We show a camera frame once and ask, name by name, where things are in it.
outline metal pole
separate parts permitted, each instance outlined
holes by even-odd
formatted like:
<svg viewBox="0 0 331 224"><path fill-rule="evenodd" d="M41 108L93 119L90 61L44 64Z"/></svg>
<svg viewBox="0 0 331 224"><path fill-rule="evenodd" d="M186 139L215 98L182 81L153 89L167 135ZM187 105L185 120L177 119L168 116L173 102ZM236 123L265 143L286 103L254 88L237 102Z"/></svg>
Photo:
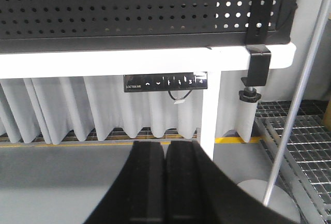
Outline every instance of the metal pole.
<svg viewBox="0 0 331 224"><path fill-rule="evenodd" d="M290 111L289 111L289 115L285 124L285 128L283 130L283 134L281 137L281 143L279 145L278 148L278 152L273 164L273 168L272 171L270 173L270 177L269 177L269 181L268 181L268 185L264 194L264 198L263 198L263 205L264 206L268 206L269 204L269 200L272 194L272 191L274 189L274 185L280 170L280 166L281 163L283 161L284 158L284 152L285 149L287 147L287 143L289 141L289 137L290 134L292 132L292 128L293 128L293 124L295 121L295 118L297 116L306 86L307 86L307 82L310 76L310 72L316 57L316 53L318 50L318 47L320 45L321 39L322 39L322 35L324 33L325 30L325 25L328 19L328 11L329 11L329 7L331 4L331 0L323 0L322 1L322 5L321 5L321 9L319 12L319 16L315 25L315 29L314 29L314 34L313 34L313 38L310 44L310 48L308 51L308 55L307 55L307 59L305 62L305 66L303 69L303 72L301 74L297 89L295 91L292 103L291 103L291 107L290 107Z"/></svg>

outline white desk frame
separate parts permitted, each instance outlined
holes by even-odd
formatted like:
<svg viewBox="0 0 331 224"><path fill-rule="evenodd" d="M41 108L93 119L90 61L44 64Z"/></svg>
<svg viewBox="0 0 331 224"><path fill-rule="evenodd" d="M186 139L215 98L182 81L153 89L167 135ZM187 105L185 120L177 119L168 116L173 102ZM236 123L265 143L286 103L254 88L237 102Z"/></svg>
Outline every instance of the white desk frame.
<svg viewBox="0 0 331 224"><path fill-rule="evenodd" d="M296 47L267 46L270 69L292 65ZM201 146L212 159L222 71L247 70L250 55L245 47L183 48L124 51L87 51L2 54L0 78L81 77L124 74L208 72L203 92Z"/></svg>

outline black perforated panel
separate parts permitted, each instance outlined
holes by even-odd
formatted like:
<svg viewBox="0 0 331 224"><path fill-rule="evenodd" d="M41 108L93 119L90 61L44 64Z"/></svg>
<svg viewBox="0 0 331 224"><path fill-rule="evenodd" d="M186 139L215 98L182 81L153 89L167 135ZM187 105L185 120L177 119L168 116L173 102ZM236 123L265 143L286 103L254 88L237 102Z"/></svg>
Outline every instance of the black perforated panel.
<svg viewBox="0 0 331 224"><path fill-rule="evenodd" d="M281 0L274 0L274 30ZM244 32L251 0L0 0L1 39Z"/></svg>

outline metal grating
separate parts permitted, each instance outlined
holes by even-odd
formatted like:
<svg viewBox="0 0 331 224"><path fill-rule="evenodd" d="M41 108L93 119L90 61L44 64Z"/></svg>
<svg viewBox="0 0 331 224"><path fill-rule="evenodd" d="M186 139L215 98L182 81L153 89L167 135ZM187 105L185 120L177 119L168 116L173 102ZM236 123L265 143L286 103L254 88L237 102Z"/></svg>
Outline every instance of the metal grating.
<svg viewBox="0 0 331 224"><path fill-rule="evenodd" d="M268 117L263 120L275 140L278 138L273 134L281 137L286 117ZM299 166L299 170L303 172L296 171L310 199L323 216L325 223L330 224L331 131L323 126L320 115L297 116L288 143L288 151Z"/></svg>
<svg viewBox="0 0 331 224"><path fill-rule="evenodd" d="M198 131L196 130L194 132L194 135L192 137L192 139L196 139L197 138L197 133ZM122 128L114 128L109 135L106 137L106 141L132 141L132 140L151 140L151 139L184 139L181 135L178 134L178 131L176 128L171 128L165 131L163 137L161 138L156 138L155 136L153 136L151 128L150 127L144 127L141 129L141 131L138 133L137 137L135 138L130 138ZM72 141L79 141L78 138L76 137L74 131L70 131L68 132L68 134L63 138L62 142L72 142ZM98 141L98 137L97 137L97 133L95 131L95 129L93 129L89 135L86 138L86 141ZM8 135L5 133L4 135L0 136L0 142L10 142ZM40 134L38 137L36 137L34 139L34 141L32 143L35 142L45 142L45 140L43 139L42 134Z"/></svg>
<svg viewBox="0 0 331 224"><path fill-rule="evenodd" d="M274 0L274 30L282 0ZM0 0L0 39L245 32L250 0Z"/></svg>

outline white curtain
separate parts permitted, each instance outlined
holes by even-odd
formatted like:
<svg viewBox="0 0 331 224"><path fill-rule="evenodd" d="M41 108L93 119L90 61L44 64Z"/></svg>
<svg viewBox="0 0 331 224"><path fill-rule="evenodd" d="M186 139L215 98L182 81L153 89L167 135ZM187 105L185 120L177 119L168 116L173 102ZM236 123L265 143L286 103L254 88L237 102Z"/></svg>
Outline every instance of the white curtain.
<svg viewBox="0 0 331 224"><path fill-rule="evenodd" d="M131 138L143 127L151 127L158 138L169 128L191 138L201 126L202 91L174 104L167 92L124 93L122 76L6 79L0 84L0 132L8 133L12 143L30 143L41 132L46 143L59 144L70 130L84 141L94 128L102 141L114 127ZM173 92L175 97L185 93Z"/></svg>

